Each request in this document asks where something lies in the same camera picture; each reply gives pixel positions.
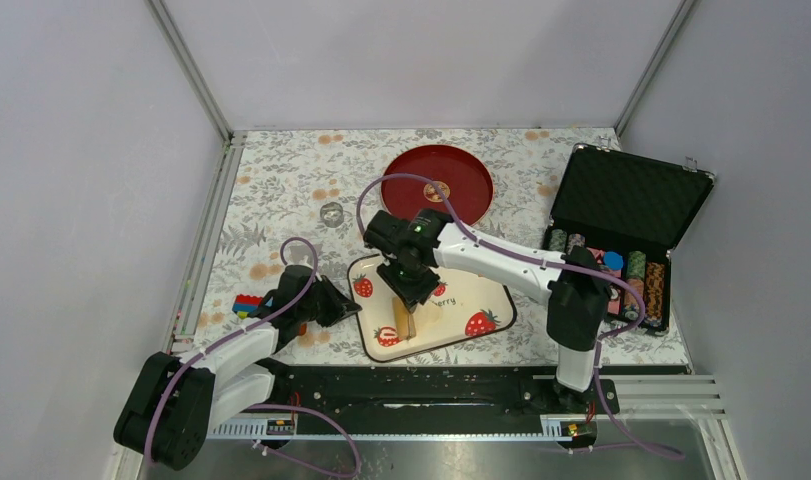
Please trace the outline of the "wooden roller with handle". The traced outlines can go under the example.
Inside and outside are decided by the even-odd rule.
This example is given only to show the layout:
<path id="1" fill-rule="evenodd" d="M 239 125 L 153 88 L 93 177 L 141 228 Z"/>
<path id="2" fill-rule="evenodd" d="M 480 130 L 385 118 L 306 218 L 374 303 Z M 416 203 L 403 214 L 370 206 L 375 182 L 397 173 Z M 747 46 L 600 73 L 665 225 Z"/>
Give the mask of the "wooden roller with handle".
<path id="1" fill-rule="evenodd" d="M 392 298 L 391 304 L 397 337 L 400 340 L 414 338 L 416 336 L 416 326 L 412 312 L 398 296 Z"/>

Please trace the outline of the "strawberry pattern rectangular tray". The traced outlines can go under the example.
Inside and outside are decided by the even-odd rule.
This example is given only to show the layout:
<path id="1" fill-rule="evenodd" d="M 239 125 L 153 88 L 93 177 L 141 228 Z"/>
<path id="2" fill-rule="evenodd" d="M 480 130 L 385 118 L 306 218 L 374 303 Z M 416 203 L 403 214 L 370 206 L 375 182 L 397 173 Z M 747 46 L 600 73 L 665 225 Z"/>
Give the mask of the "strawberry pattern rectangular tray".
<path id="1" fill-rule="evenodd" d="M 466 340 L 498 333 L 513 325 L 517 310 L 508 289 L 482 276 L 439 268 L 440 286 L 427 300 L 443 309 L 439 322 L 400 340 L 395 330 L 392 298 L 396 296 L 377 274 L 379 255 L 360 258 L 348 269 L 364 349 L 376 362 L 391 362 Z"/>

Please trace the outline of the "white dough piece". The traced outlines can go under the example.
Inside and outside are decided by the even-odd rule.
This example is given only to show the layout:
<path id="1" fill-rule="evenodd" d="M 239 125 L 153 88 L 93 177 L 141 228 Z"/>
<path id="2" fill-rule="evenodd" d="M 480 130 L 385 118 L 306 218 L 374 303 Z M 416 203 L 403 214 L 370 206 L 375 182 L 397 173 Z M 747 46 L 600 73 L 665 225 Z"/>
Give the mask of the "white dough piece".
<path id="1" fill-rule="evenodd" d="M 429 328 L 431 325 L 440 321 L 443 315 L 443 309 L 432 301 L 427 301 L 425 304 L 417 305 L 411 314 L 414 326 L 417 331 L 424 328 Z"/>

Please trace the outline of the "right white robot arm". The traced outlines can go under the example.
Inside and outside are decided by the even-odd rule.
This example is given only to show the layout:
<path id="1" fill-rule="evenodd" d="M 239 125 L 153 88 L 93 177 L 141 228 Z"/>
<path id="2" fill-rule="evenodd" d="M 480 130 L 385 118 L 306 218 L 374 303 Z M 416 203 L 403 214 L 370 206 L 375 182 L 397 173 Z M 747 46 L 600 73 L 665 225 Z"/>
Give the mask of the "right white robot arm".
<path id="1" fill-rule="evenodd" d="M 586 248 L 567 254 L 529 249 L 432 209 L 411 221 L 380 210 L 360 232 L 365 245 L 382 254 L 377 272 L 408 310 L 429 300 L 440 268 L 480 275 L 545 306 L 547 334 L 559 346 L 556 402 L 578 412 L 593 400 L 597 336 L 613 278 Z"/>

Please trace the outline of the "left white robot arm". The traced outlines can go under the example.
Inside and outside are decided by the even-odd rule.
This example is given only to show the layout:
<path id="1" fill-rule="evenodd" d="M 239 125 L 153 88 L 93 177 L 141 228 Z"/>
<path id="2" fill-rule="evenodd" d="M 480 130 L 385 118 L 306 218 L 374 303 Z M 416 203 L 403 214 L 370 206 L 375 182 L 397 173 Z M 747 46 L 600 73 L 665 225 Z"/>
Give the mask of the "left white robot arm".
<path id="1" fill-rule="evenodd" d="M 113 430 L 114 441 L 179 471 L 214 428 L 254 404 L 277 411 L 290 401 L 288 380 L 261 360 L 315 322 L 329 327 L 360 306 L 311 268 L 291 265 L 264 296 L 239 295 L 234 311 L 245 323 L 199 351 L 158 352 L 141 368 Z"/>

